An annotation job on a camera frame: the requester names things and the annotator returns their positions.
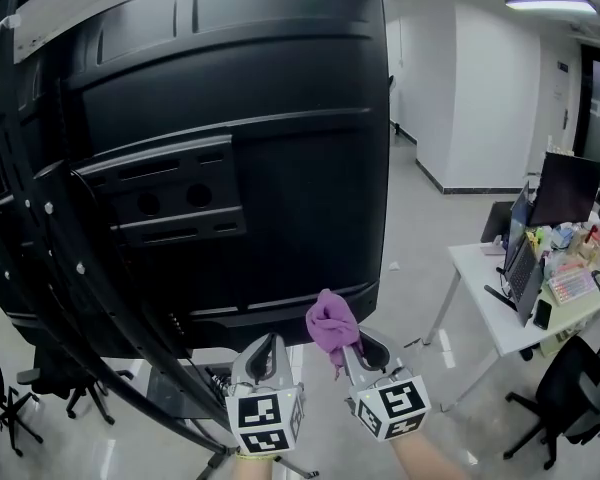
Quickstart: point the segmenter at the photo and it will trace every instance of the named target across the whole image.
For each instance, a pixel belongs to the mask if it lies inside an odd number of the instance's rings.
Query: monitor stand
[[[500,302],[502,302],[503,304],[506,304],[511,309],[513,309],[516,313],[518,312],[518,309],[516,308],[516,305],[513,302],[511,302],[509,299],[507,299],[504,295],[502,295],[500,292],[494,290],[488,284],[484,285],[484,289],[487,291],[487,293],[493,295]]]

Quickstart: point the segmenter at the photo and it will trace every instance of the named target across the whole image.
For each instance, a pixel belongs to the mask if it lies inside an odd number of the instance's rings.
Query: chair base
[[[22,457],[22,450],[20,450],[16,446],[16,424],[20,425],[20,427],[22,427],[26,432],[31,434],[33,438],[39,443],[42,444],[44,442],[44,439],[42,439],[40,435],[36,434],[33,430],[31,430],[31,428],[29,428],[29,426],[20,419],[20,416],[18,416],[18,412],[24,407],[24,404],[27,403],[29,398],[36,402],[39,402],[40,399],[33,393],[27,393],[22,398],[14,401],[14,395],[18,396],[18,392],[14,388],[9,387],[6,404],[2,404],[0,407],[3,411],[2,414],[0,414],[0,424],[7,426],[7,428],[9,429],[9,440],[11,441],[11,448],[14,452],[16,452],[16,455],[18,457]]]
[[[129,380],[133,380],[133,374],[129,370],[120,370],[116,373],[121,377],[126,377]],[[89,392],[89,395],[91,395],[91,398],[93,399],[93,403],[96,404],[96,407],[98,408],[98,411],[100,412],[100,415],[104,421],[106,421],[109,425],[113,425],[116,420],[111,417],[111,415],[107,412],[107,409],[104,407],[102,400],[95,389],[96,386],[98,386],[102,396],[109,396],[107,388],[104,386],[100,387],[100,385],[97,383],[97,380],[91,378],[82,385],[76,387],[73,391],[73,395],[71,395],[71,399],[67,405],[67,416],[69,416],[69,418],[72,420],[76,419],[76,413],[73,412],[73,408],[78,403],[78,400],[80,400],[81,397],[85,396],[87,392]]]
[[[525,444],[527,444],[529,441],[531,441],[531,439],[533,439],[537,434],[539,434],[541,430],[545,430],[545,436],[540,440],[540,442],[542,444],[546,444],[549,447],[549,460],[544,463],[544,469],[546,469],[546,470],[551,469],[556,462],[558,434],[555,432],[552,432],[551,429],[548,427],[547,422],[543,419],[542,412],[540,410],[540,406],[536,402],[529,400],[527,398],[524,398],[523,396],[520,396],[517,393],[513,393],[513,392],[509,393],[505,397],[505,400],[507,402],[514,401],[514,402],[519,403],[522,407],[524,407],[528,411],[536,414],[540,418],[540,421],[538,423],[536,423],[535,426],[529,432],[527,432],[522,437],[522,439],[520,439],[520,441],[518,441],[511,449],[504,452],[502,454],[502,458],[504,460],[509,460],[518,452],[518,450],[520,450],[520,448],[522,448]]]

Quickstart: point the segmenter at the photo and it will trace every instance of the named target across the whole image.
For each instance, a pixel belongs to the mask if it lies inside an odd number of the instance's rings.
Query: pink cloth
[[[329,354],[336,367],[336,379],[344,366],[342,347],[356,345],[362,352],[358,322],[347,301],[331,290],[324,289],[318,301],[307,311],[307,330],[322,350]]]

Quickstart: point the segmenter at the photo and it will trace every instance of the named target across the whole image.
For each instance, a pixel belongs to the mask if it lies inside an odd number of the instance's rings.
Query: keyboard
[[[585,267],[571,268],[555,275],[549,279],[549,288],[560,306],[598,289]]]
[[[522,298],[522,294],[527,287],[533,269],[538,263],[535,254],[533,254],[533,249],[526,239],[522,244],[518,255],[520,257],[516,258],[513,270],[507,279],[516,301],[519,301]]]

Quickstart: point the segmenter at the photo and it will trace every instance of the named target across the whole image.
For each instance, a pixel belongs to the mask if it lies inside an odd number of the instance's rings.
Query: gray floor
[[[378,309],[365,322],[401,344],[422,337],[431,326],[452,276],[446,247],[478,240],[495,196],[442,196],[415,163],[415,147],[392,147],[387,230]],[[392,262],[400,270],[389,271]],[[460,285],[444,323],[456,366],[448,368],[437,342],[410,347],[411,366],[423,375],[435,402],[445,388],[467,375],[491,347],[488,331]],[[600,319],[585,336],[600,342]],[[231,354],[207,354],[198,360],[230,360]],[[18,371],[31,367],[33,348],[25,343],[0,311],[0,362],[5,381],[15,385]],[[519,356],[503,359],[463,402],[448,413],[432,411],[425,433],[472,478],[596,479],[600,480],[600,442],[572,446],[561,438],[558,463],[545,472],[544,447],[530,443],[511,461],[502,451],[533,425],[534,417],[509,406],[510,390],[531,396],[549,361],[538,357],[524,363]],[[134,385],[146,389],[144,362],[117,364],[138,372]],[[347,412],[347,379],[334,381],[326,356],[313,345],[304,347],[302,380],[307,391],[306,420],[298,449],[290,459],[306,469],[319,469],[325,479],[403,479],[387,445],[378,444]],[[76,408],[77,420],[64,414],[66,402],[43,397],[26,408],[25,420],[43,435],[38,445],[21,433],[18,459],[6,431],[0,433],[0,479],[192,479],[209,453],[164,430],[110,395],[107,404],[116,424],[109,427],[88,399]],[[229,437],[214,431],[225,443]],[[214,478],[229,478],[230,464]],[[282,478],[282,471],[277,477]]]

